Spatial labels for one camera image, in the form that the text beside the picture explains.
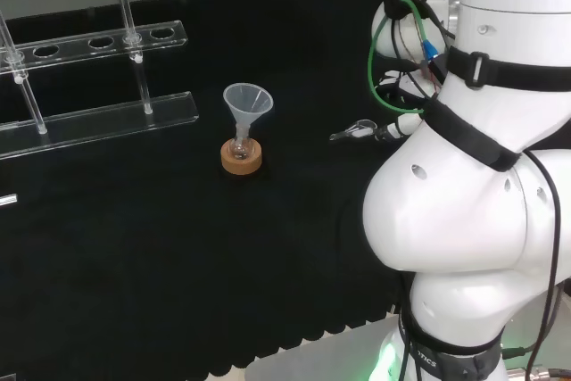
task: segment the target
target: blue connector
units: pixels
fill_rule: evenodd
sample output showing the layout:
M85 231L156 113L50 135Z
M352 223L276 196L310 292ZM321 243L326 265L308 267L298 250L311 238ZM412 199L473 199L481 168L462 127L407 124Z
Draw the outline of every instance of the blue connector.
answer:
M425 48L427 60L432 60L438 55L438 51L436 51L436 48L434 48L428 39L422 41L422 46Z

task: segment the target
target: black strap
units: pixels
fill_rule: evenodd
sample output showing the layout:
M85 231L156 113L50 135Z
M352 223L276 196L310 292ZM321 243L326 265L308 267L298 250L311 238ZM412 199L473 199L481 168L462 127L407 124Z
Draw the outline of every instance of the black strap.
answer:
M487 379L500 362L501 334L503 331L490 343L480 347L458 347L457 345L443 343L429 336L436 344L445 344L444 348L450 351L440 352L426 344L422 344L417 339L418 332L415 332L413 335L413 329L409 325L405 327L404 319L406 319L406 316L403 317L401 315L399 317L399 331L402 340L407 340L408 333L410 355L415 360L415 364L435 378L442 381L481 381Z
M464 79L470 88L484 85L526 91L571 91L571 67L534 66L498 62L488 54L465 53L452 46L448 53L448 71Z
M427 103L423 116L428 127L438 135L491 169L508 171L519 159L520 153L503 147L438 100Z

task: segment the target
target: clear acrylic rod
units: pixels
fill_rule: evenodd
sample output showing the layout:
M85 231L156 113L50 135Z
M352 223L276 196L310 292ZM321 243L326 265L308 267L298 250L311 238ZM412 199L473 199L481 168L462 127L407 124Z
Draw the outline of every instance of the clear acrylic rod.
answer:
M29 84L27 78L25 78L21 84L19 84L21 89L21 93L24 96L24 100L26 100L26 105L28 106L29 113L32 115L32 119L36 123L37 132L39 134L47 133L46 124L44 123L44 118L42 118L42 113L39 111L39 107L37 107L36 97L34 97L34 92L32 91L32 87Z
M11 61L16 61L18 59L18 52L16 50L16 46L14 45L14 41L12 40L12 35L10 34L10 30L8 29L8 25L0 11L0 34L2 35L2 41L4 42L4 46L8 53L8 58Z
M2 36L2 41L6 49L5 61L10 65L13 71L14 82L20 86L21 93L24 96L26 105L29 109L29 114L34 120L39 134L47 133L46 124L42 118L42 113L39 111L37 106L36 97L32 91L32 87L28 81L28 73L25 71L22 65L22 59L24 55L16 49L14 42L12 40L12 35L6 24L6 20L0 11L0 36Z
M139 87L139 94L141 95L141 101L143 102L143 108L145 113L150 115L153 113L153 107L151 107L151 96L149 95L149 86L146 85L145 67L143 62L133 61L133 69L135 69L135 76L137 78L137 85Z
M131 6L129 5L128 0L119 0L119 4L123 14L123 25L127 31L125 41L134 45L140 41L140 36L135 30L135 22L133 21L133 14L131 13Z
M141 42L141 35L135 30L135 22L133 21L133 14L131 13L131 6L128 0L119 0L122 14L123 24L125 25L125 42L131 46L139 46ZM149 96L149 87L146 84L145 66L143 65L143 51L137 50L129 53L129 58L133 62L133 69L135 69L135 76L137 77L137 85L139 87L139 94L145 109L145 113L150 115L153 113L151 107L151 97Z

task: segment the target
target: black cloth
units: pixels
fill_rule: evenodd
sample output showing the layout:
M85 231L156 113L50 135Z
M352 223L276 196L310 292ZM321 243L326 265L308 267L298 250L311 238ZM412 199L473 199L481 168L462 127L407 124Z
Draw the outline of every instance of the black cloth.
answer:
M0 162L0 375L28 381L203 379L254 356L381 319L393 272L362 231L368 181L396 149L331 145L379 124L366 80L378 0L153 0L135 22L182 20L181 49L145 54L152 95L193 92L192 125ZM121 27L116 5L9 22L16 43ZM228 177L224 88L268 89L252 126L260 174ZM126 57L33 70L44 115L136 100ZM9 76L0 116L25 120Z

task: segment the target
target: strap buckle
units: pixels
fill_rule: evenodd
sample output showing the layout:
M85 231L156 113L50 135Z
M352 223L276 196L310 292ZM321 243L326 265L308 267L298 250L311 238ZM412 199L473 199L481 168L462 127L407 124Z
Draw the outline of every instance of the strap buckle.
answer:
M472 63L464 81L469 88L481 88L488 80L490 55L475 51L470 54L470 59Z

